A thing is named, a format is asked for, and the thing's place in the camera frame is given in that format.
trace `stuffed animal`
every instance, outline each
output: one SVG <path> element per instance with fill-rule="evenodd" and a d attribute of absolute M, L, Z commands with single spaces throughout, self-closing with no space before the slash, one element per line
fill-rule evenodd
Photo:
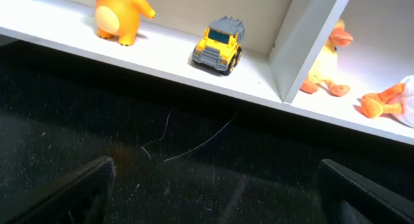
<path fill-rule="evenodd" d="M 361 109 L 368 118 L 376 118 L 388 113 L 414 128 L 414 76 L 405 77 L 399 84 L 382 93 L 364 95 Z"/>
<path fill-rule="evenodd" d="M 150 19 L 155 17 L 155 11 L 146 0 L 96 0 L 98 36 L 105 39 L 119 36 L 119 44 L 133 45 L 140 26 L 140 14 Z"/>
<path fill-rule="evenodd" d="M 332 95 L 339 97 L 346 95 L 349 92 L 349 86 L 336 85 L 332 79 L 335 77 L 338 61 L 336 46 L 348 46 L 352 41 L 353 37 L 345 31 L 345 23 L 339 19 L 310 69 L 301 90 L 313 94 L 318 91 L 318 84 L 323 82 Z"/>

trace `gray truck roof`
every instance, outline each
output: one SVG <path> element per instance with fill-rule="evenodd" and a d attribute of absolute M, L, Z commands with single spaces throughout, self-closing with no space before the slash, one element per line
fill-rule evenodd
<path fill-rule="evenodd" d="M 242 32 L 245 28 L 243 21 L 239 19 L 233 19 L 233 17 L 228 18 L 224 16 L 217 21 L 214 21 L 209 26 L 211 29 L 223 32 L 226 34 L 236 34 L 237 32 Z"/>

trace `truck windshield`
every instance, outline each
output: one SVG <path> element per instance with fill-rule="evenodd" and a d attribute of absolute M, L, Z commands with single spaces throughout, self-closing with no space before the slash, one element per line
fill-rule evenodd
<path fill-rule="evenodd" d="M 218 41 L 224 44 L 228 44 L 228 40 L 230 39 L 229 35 L 223 34 L 213 29 L 210 29 L 210 32 L 208 33 L 208 37 L 212 40 L 215 40 L 215 41 Z"/>

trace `toy car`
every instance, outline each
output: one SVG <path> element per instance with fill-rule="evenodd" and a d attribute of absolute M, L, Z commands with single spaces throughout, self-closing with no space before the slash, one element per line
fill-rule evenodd
<path fill-rule="evenodd" d="M 229 75 L 240 62 L 245 26 L 239 19 L 224 16 L 210 24 L 193 51 L 193 61 Z"/>

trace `figurine's arm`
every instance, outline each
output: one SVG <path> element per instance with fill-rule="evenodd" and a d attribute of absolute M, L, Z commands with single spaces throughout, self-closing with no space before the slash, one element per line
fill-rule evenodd
<path fill-rule="evenodd" d="M 133 0 L 135 8 L 147 18 L 154 18 L 155 11 L 151 8 L 147 0 Z"/>

